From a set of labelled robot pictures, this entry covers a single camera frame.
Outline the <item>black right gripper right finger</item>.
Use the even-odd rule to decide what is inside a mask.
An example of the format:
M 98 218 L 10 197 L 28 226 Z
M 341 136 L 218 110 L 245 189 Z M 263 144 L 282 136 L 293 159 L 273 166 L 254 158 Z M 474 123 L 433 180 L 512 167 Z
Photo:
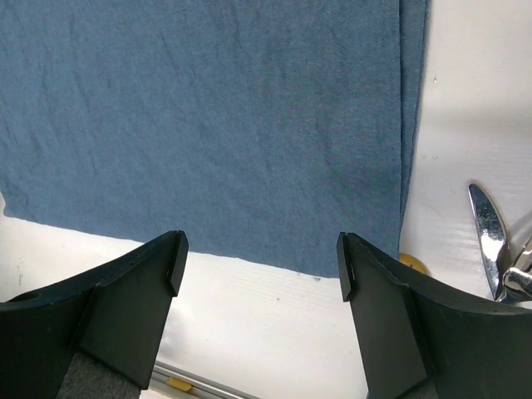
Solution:
M 371 398 L 528 398 L 531 312 L 463 292 L 340 233 L 349 303 Z

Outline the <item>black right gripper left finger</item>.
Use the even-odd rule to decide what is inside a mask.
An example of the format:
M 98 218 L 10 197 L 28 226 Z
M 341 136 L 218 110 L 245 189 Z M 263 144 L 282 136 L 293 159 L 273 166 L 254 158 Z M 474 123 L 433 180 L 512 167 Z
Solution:
M 147 389 L 188 240 L 172 230 L 1 305 L 4 398 L 137 398 Z

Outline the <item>gold spoon green handle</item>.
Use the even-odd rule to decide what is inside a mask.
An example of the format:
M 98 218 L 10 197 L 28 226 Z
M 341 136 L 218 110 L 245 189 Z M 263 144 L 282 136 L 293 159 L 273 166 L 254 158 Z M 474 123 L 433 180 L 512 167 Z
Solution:
M 402 264 L 406 265 L 409 268 L 415 269 L 419 273 L 423 273 L 423 274 L 429 273 L 425 264 L 421 260 L 419 260 L 418 258 L 410 254 L 400 253 L 398 260 Z

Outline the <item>silver knife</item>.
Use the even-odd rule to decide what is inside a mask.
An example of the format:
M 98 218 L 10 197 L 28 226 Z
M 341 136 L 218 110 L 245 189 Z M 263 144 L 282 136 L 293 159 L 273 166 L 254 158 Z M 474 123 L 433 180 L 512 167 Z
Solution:
M 475 230 L 485 275 L 494 299 L 503 293 L 503 275 L 510 266 L 510 247 L 505 224 L 490 196 L 477 183 L 468 185 Z

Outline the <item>blue cloth placemat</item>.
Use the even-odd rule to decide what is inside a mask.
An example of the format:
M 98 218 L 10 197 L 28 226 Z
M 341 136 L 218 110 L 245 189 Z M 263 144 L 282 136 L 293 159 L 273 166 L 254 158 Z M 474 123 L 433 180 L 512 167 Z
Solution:
M 426 1 L 4 1 L 8 216 L 320 277 L 397 256 Z

